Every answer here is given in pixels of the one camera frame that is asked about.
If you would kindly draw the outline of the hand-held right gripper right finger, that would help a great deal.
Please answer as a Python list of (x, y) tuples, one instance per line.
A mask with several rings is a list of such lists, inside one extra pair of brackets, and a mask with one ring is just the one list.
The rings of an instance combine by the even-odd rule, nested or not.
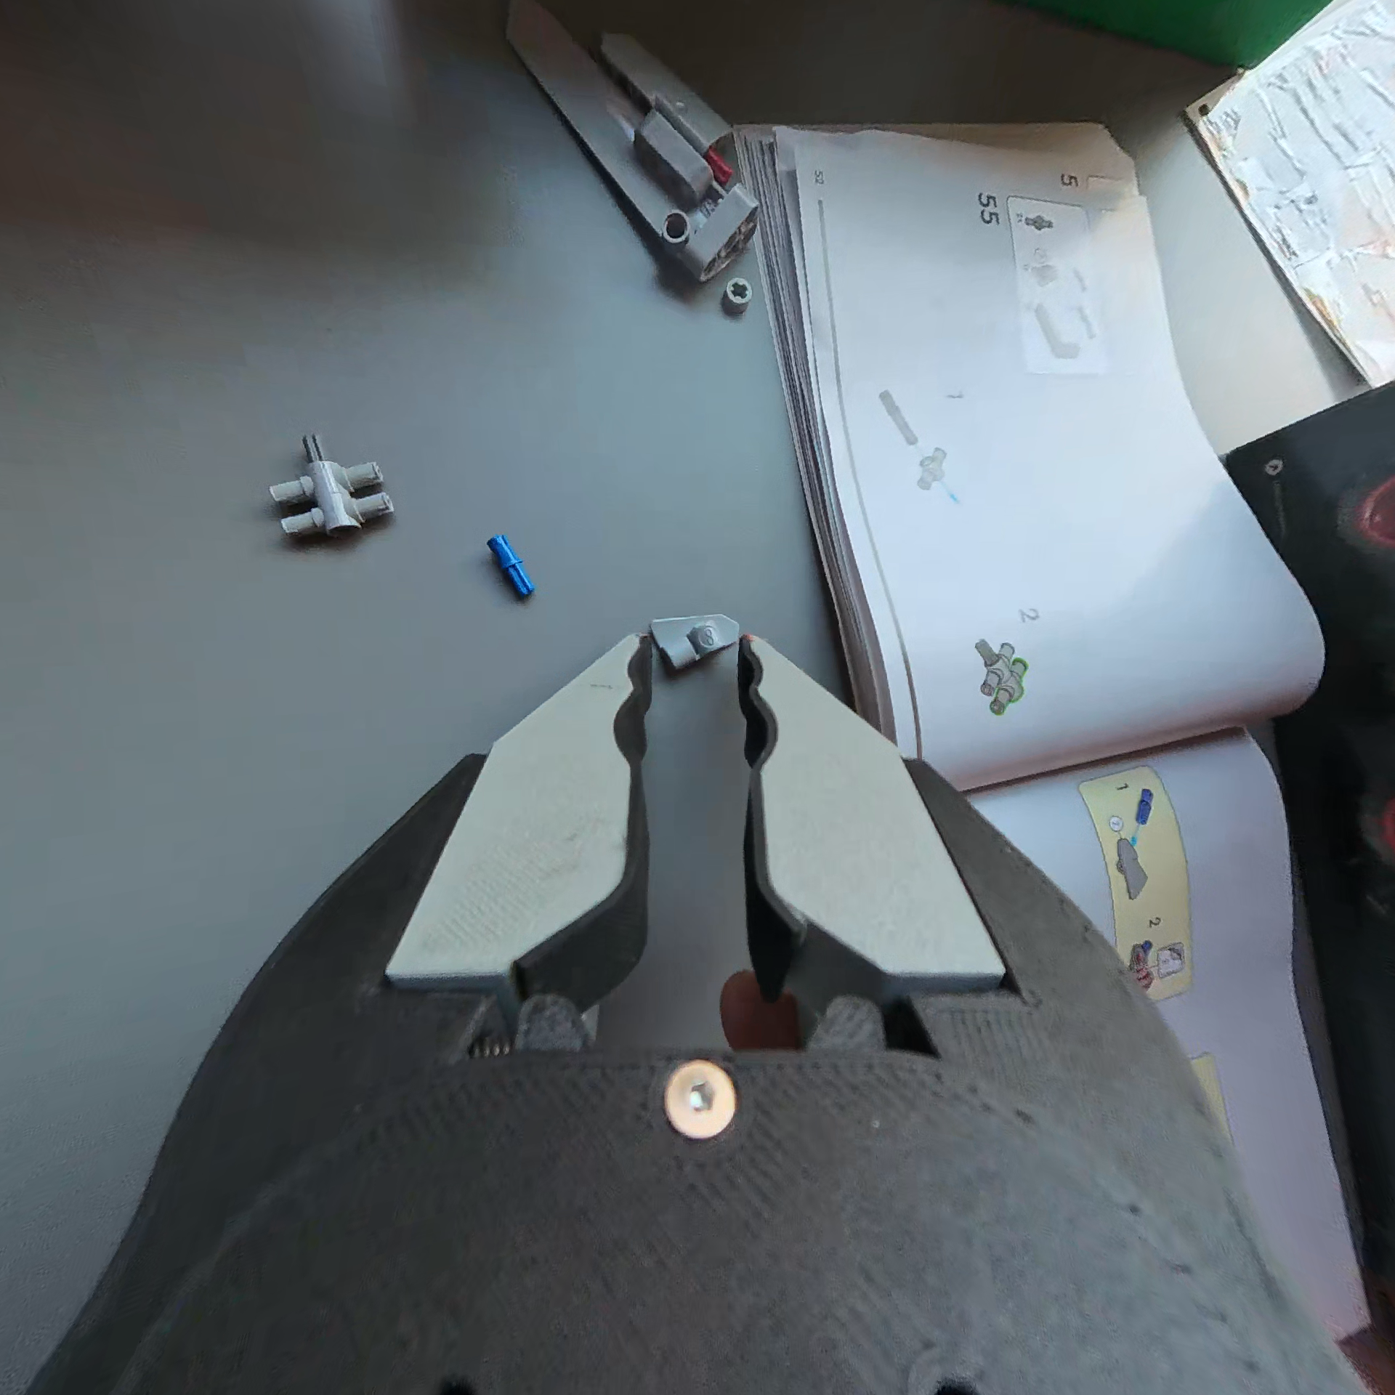
[(1007, 967), (898, 746), (746, 635), (748, 951), (809, 1010), (996, 991)]

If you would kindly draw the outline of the green board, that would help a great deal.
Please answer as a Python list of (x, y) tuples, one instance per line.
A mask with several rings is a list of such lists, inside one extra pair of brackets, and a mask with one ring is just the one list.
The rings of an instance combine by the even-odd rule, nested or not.
[(1247, 71), (1329, 2), (1018, 2), (1072, 25)]

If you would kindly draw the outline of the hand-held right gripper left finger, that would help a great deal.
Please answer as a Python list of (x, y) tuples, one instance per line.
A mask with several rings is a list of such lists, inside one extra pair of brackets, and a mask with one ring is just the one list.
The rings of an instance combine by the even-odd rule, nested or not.
[(388, 965), (397, 989), (592, 1012), (647, 946), (641, 765), (653, 643), (632, 633), (494, 742)]

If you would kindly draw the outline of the open instruction booklet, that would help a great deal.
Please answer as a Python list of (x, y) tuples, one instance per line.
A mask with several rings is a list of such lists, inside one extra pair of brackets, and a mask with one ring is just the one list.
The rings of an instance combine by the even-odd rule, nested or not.
[(1179, 372), (1148, 202), (1089, 124), (742, 128), (856, 709), (1076, 900), (1238, 1144), (1283, 1266), (1369, 1325), (1251, 728), (1318, 618)]

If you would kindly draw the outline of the grey lego connector with pins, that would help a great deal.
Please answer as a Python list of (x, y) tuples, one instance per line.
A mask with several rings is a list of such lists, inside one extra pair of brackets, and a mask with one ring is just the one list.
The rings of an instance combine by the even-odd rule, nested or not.
[(270, 488), (287, 538), (340, 538), (393, 517), (380, 464), (346, 467), (327, 456), (315, 433), (304, 437), (304, 450), (304, 473)]

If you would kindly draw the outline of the black lego set box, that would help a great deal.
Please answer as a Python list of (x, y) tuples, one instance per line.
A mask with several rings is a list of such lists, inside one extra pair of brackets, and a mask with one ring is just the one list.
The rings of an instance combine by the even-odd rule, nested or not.
[(1226, 456), (1325, 639), (1276, 723), (1375, 1333), (1394, 1319), (1394, 385)]

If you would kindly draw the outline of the white sticker sheet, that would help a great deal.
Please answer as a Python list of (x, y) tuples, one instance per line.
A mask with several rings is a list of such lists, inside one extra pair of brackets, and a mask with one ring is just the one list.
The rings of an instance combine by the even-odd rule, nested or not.
[(1394, 6), (1331, 4), (1186, 119), (1361, 380), (1394, 380)]

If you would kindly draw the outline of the small grey lego wedge piece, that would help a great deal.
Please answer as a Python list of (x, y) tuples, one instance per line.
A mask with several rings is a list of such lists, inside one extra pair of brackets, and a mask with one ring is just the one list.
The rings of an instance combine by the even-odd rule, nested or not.
[(742, 639), (742, 627), (725, 614), (656, 618), (651, 635), (672, 673), (683, 673)]

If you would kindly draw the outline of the grey lego panel assembly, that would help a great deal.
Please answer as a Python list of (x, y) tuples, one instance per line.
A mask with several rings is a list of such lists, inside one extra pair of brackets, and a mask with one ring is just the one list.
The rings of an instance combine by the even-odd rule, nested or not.
[(696, 284), (759, 229), (733, 126), (632, 35), (578, 44), (542, 4), (513, 2), (506, 37), (641, 229)]

